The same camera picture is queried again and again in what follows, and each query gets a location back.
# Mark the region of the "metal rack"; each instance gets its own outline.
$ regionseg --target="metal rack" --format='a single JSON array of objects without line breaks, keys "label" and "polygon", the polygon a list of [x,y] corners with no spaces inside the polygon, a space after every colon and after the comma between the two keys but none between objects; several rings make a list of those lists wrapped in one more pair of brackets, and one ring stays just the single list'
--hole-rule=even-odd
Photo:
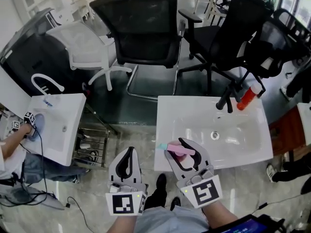
[{"label": "metal rack", "polygon": [[[77,161],[79,166],[86,168],[104,167],[106,148],[111,134],[120,136],[120,133],[106,123],[97,113],[88,105],[85,105],[85,114],[92,114],[104,129],[93,129],[91,127],[79,127],[77,133],[76,147],[73,152],[73,159]],[[89,144],[89,148],[79,148],[83,144]],[[97,160],[91,161],[90,156],[93,151],[97,152]]]}]

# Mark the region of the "drain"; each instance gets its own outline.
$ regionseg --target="drain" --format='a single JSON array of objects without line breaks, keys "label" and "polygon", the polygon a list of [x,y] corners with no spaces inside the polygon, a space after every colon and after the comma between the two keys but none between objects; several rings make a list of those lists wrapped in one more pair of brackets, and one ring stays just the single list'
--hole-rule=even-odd
[{"label": "drain", "polygon": [[213,131],[212,133],[210,133],[210,137],[214,140],[214,141],[216,141],[216,140],[218,140],[219,139],[219,133],[217,132],[217,131]]}]

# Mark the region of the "white chair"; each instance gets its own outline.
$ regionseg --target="white chair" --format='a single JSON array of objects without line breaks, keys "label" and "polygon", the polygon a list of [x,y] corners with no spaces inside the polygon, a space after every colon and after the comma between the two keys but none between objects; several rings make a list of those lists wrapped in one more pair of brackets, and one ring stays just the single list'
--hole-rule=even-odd
[{"label": "white chair", "polygon": [[130,68],[114,66],[116,63],[116,47],[113,39],[107,36],[97,36],[95,32],[82,22],[73,22],[58,26],[46,32],[66,47],[69,54],[70,68],[101,69],[88,82],[91,85],[95,79],[105,75],[108,91],[112,90],[110,72],[132,72]]}]

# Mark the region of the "wall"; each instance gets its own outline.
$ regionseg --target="wall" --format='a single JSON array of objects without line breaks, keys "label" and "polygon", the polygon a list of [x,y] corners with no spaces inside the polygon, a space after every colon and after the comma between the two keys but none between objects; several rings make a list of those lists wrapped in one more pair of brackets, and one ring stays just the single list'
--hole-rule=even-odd
[{"label": "wall", "polygon": [[12,0],[0,0],[0,51],[22,26]]},{"label": "wall", "polygon": [[[0,51],[22,26],[12,0],[0,0]],[[30,96],[0,67],[0,103],[19,117],[27,111]]]}]

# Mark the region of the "sink basin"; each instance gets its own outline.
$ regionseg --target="sink basin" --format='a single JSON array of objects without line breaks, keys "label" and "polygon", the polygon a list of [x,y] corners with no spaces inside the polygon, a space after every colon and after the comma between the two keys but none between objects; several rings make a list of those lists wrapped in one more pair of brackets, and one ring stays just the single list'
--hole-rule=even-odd
[{"label": "sink basin", "polygon": [[[58,98],[58,102],[53,107],[48,107],[43,102],[45,96],[33,96],[28,111],[35,116],[41,114],[44,117],[44,127],[40,133],[44,157],[64,166],[70,166],[86,98],[84,94],[52,96]],[[31,152],[41,155],[39,137],[35,141],[25,140],[24,146]]]},{"label": "sink basin", "polygon": [[306,146],[311,144],[311,103],[298,103],[303,131],[305,133]]},{"label": "sink basin", "polygon": [[[156,146],[179,137],[192,140],[209,153],[215,169],[241,166],[273,157],[269,128],[259,99],[233,113],[216,108],[217,97],[160,96]],[[156,171],[171,171],[164,151],[155,150]]]}]

